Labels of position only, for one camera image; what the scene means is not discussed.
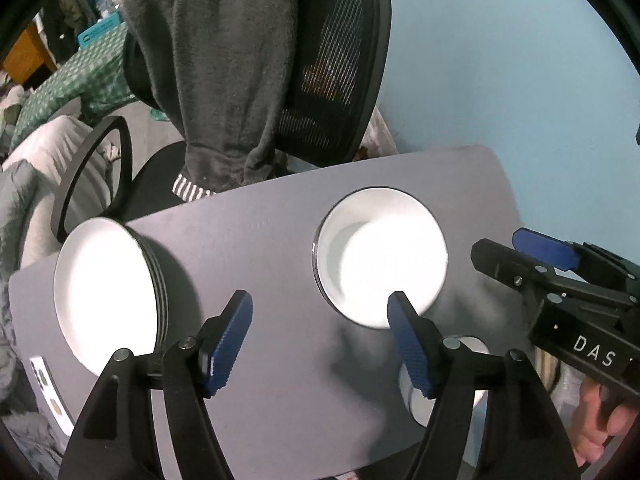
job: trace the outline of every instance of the green checkered blanket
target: green checkered blanket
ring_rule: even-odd
[[[81,99],[81,119],[89,126],[95,126],[114,110],[136,100],[122,70],[126,34],[126,23],[118,25],[76,52],[38,87],[20,112],[11,151],[71,99]]]

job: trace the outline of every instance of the human hand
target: human hand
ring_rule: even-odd
[[[636,420],[638,410],[624,404],[611,414],[601,413],[608,390],[589,377],[580,386],[580,405],[575,409],[569,427],[569,440],[578,466],[596,462],[604,452],[604,443],[614,435],[626,434]]]

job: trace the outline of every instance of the light blue wall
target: light blue wall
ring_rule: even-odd
[[[585,0],[392,0],[401,152],[481,143],[523,222],[640,262],[640,76]]]

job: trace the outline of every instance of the chair backrest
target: chair backrest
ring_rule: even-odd
[[[298,37],[276,147],[315,164],[349,162],[376,105],[391,28],[391,0],[298,0]],[[127,35],[130,90],[158,108],[140,46]]]

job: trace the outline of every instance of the blue box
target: blue box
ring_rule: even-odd
[[[106,18],[103,18],[95,25],[89,27],[86,31],[78,34],[78,44],[80,45],[80,48],[84,48],[93,43],[105,32],[109,32],[112,28],[120,25],[120,23],[122,23],[122,20],[120,19],[119,12],[114,12]]]

